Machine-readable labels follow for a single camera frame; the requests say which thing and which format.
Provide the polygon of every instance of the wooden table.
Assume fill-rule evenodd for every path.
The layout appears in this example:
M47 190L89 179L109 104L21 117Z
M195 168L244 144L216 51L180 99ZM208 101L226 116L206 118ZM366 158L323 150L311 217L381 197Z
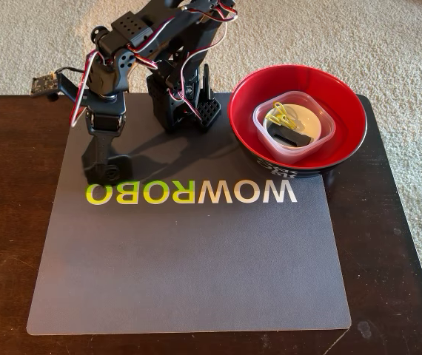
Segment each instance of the wooden table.
M422 270L372 109L361 100L366 140L326 179L352 315L346 333L32 337L25 326L71 103L0 96L0 354L422 354Z

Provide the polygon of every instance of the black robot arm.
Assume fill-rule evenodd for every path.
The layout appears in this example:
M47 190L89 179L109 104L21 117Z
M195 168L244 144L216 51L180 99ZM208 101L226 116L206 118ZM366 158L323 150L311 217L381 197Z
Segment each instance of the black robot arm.
M193 0L178 7L180 3L150 0L137 14L128 12L115 20L111 30L96 27L91 33L96 50L88 57L91 62L84 74L88 89L79 90L60 72L33 80L32 96L62 91L77 107L86 107L93 139L82 161L89 183L110 185L132 178L130 158L116 154L111 143L125 125L124 93L135 65L146 65L152 71L147 86L153 112L168 132L185 118L206 132L218 117L221 105L210 89L207 64L203 88L200 85L199 66L206 52L197 52L211 45L222 23L236 18L235 2ZM76 122L77 111L73 107L70 122Z

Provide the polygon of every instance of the clear plastic container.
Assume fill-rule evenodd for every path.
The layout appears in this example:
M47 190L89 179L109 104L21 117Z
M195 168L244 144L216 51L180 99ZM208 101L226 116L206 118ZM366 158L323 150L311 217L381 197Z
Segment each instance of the clear plastic container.
M321 123L320 138L307 146L291 149L274 141L268 131L262 126L262 123L266 114L273 108L273 103L276 101L282 104L300 105L312 111ZM257 127L258 139L265 145L277 162L284 164L294 163L315 153L335 135L336 130L336 125L332 117L310 95L301 91L285 92L276 98L265 101L255 108L252 119Z

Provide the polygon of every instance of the beige carpet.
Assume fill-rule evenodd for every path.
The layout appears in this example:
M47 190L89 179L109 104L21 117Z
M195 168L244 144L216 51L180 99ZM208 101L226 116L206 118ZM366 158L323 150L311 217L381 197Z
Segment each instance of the beige carpet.
M145 0L0 1L0 94L26 94L34 75L81 67L90 31ZM422 0L247 0L208 55L229 91L259 67L302 63L343 79L374 106L422 262ZM144 92L145 70L131 91Z

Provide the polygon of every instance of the paper clip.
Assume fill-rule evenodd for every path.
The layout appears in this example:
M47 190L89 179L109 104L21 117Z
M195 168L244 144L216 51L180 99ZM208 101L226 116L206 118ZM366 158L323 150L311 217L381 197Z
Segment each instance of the paper clip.
M276 101L273 103L273 108L277 110L277 115L271 115L268 113L265 118L274 124L277 124L279 126L285 126L289 129L295 129L297 128L297 125L295 122L292 121L290 118L290 115L285 110L285 106L282 105L280 102Z

